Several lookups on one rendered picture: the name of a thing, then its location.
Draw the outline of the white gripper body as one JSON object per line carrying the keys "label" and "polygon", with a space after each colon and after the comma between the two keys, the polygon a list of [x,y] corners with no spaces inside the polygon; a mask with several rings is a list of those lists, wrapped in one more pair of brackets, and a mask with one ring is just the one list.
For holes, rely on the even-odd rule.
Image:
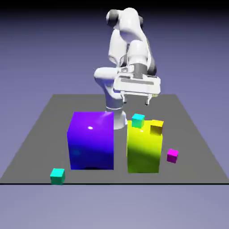
{"label": "white gripper body", "polygon": [[143,75],[134,78],[133,75],[119,75],[113,84],[114,90],[130,93],[159,94],[161,92],[161,79],[157,76]]}

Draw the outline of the small cyan cube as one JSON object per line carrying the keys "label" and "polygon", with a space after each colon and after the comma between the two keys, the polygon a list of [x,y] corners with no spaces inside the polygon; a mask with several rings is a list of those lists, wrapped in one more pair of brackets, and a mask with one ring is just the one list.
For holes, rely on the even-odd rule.
{"label": "small cyan cube", "polygon": [[145,115],[134,114],[131,119],[131,126],[141,129],[144,125]]}
{"label": "small cyan cube", "polygon": [[65,181],[65,170],[62,168],[53,168],[50,179],[52,185],[63,185]]}

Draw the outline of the small yellow cube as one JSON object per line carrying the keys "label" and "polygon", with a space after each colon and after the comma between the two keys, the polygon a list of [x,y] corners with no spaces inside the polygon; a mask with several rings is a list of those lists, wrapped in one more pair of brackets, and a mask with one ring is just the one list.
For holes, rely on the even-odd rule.
{"label": "small yellow cube", "polygon": [[163,132],[164,121],[152,120],[150,123],[150,134],[160,136]]}

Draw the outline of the small magenta cube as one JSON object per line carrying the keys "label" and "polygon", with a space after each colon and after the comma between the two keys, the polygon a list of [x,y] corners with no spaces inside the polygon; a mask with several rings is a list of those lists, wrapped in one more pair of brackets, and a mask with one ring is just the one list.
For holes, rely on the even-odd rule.
{"label": "small magenta cube", "polygon": [[178,158],[178,153],[178,150],[169,149],[167,153],[167,161],[175,164]]}

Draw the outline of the large yellow box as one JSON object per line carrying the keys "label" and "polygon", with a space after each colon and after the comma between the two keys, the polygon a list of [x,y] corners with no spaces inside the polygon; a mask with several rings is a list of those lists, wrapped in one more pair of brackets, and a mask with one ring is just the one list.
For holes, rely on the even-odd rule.
{"label": "large yellow box", "polygon": [[135,128],[127,125],[127,170],[129,173],[158,173],[161,160],[163,135],[151,133],[151,121]]}

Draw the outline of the large blue box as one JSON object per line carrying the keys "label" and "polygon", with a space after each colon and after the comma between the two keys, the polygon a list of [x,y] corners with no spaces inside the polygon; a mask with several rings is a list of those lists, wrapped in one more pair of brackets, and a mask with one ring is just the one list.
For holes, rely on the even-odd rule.
{"label": "large blue box", "polygon": [[67,141],[72,170],[114,169],[113,112],[74,112]]}

